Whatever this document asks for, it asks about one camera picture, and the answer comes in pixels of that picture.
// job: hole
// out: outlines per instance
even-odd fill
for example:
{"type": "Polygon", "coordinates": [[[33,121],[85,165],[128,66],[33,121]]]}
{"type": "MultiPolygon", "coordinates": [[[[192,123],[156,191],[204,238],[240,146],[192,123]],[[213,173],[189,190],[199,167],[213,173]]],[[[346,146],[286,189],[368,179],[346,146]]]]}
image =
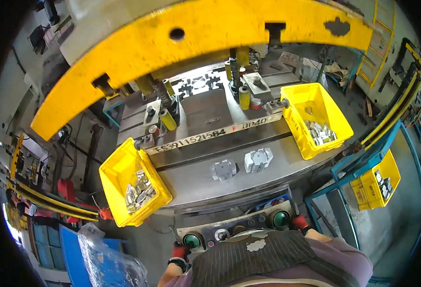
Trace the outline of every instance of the hole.
{"type": "Polygon", "coordinates": [[[185,37],[185,31],[180,28],[172,29],[169,33],[169,37],[174,41],[180,41],[185,37]]]}

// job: green button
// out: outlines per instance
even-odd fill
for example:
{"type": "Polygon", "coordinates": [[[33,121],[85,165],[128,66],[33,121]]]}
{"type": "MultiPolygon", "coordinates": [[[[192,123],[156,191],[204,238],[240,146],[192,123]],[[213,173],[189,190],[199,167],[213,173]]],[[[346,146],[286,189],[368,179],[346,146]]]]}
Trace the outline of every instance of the green button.
{"type": "Polygon", "coordinates": [[[185,236],[184,242],[185,242],[185,245],[191,248],[195,248],[200,245],[199,239],[193,234],[188,234],[187,236],[185,236]]]}
{"type": "Polygon", "coordinates": [[[272,222],[277,227],[288,225],[288,214],[284,211],[279,211],[274,215],[272,222]]]}

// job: purple shirt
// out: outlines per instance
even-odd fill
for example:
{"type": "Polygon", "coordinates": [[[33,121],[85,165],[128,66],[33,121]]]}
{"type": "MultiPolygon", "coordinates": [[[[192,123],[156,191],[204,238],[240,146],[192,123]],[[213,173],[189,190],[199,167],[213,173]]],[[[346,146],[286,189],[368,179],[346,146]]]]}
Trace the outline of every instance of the purple shirt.
{"type": "MultiPolygon", "coordinates": [[[[351,274],[354,278],[357,279],[361,287],[365,287],[367,285],[368,280],[373,274],[373,265],[370,262],[370,259],[368,259],[368,257],[362,251],[351,247],[345,242],[343,238],[340,237],[334,238],[327,243],[309,238],[306,238],[306,240],[311,245],[311,248],[315,251],[317,256],[351,274]]],[[[190,286],[192,272],[193,270],[191,269],[185,275],[170,280],[166,284],[166,287],[190,286]]],[[[231,286],[240,282],[264,278],[315,279],[330,284],[332,286],[339,287],[336,284],[333,284],[328,279],[324,278],[322,275],[310,269],[308,266],[301,263],[294,267],[264,273],[263,275],[247,276],[243,279],[233,281],[227,284],[227,286],[231,286]]]]}

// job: yellow plastic bin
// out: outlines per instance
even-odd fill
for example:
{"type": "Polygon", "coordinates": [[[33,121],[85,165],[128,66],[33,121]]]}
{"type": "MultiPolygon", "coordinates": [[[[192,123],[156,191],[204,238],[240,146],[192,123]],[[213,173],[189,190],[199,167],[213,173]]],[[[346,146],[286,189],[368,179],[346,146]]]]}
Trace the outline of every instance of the yellow plastic bin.
{"type": "Polygon", "coordinates": [[[303,159],[314,158],[318,153],[339,148],[354,132],[340,108],[319,83],[302,83],[281,88],[281,100],[286,98],[290,106],[283,111],[287,124],[295,138],[303,159]],[[312,115],[305,111],[311,108],[312,115]],[[336,134],[336,140],[316,146],[305,121],[327,123],[336,134]]]}
{"type": "Polygon", "coordinates": [[[388,150],[383,160],[372,169],[350,182],[352,190],[356,195],[359,210],[369,210],[376,207],[383,207],[392,198],[400,182],[400,173],[396,161],[388,150]],[[391,178],[392,193],[387,200],[381,195],[378,181],[376,181],[375,171],[379,170],[383,178],[391,178]]]}
{"type": "Polygon", "coordinates": [[[105,197],[118,227],[139,226],[160,207],[172,200],[172,195],[156,172],[148,154],[134,148],[134,140],[127,139],[99,168],[105,197]],[[136,172],[143,169],[156,194],[138,211],[129,214],[126,207],[126,188],[137,181],[136,172]]]}

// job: control panel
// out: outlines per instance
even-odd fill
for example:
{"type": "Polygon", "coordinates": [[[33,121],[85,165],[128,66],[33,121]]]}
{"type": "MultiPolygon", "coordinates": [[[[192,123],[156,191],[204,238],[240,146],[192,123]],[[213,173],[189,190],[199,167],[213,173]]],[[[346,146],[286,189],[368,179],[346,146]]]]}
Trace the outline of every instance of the control panel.
{"type": "Polygon", "coordinates": [[[182,244],[191,247],[191,252],[204,252],[208,248],[212,248],[217,242],[246,229],[272,228],[286,230],[291,214],[290,201],[286,200],[270,208],[225,221],[178,228],[177,234],[182,244]]]}

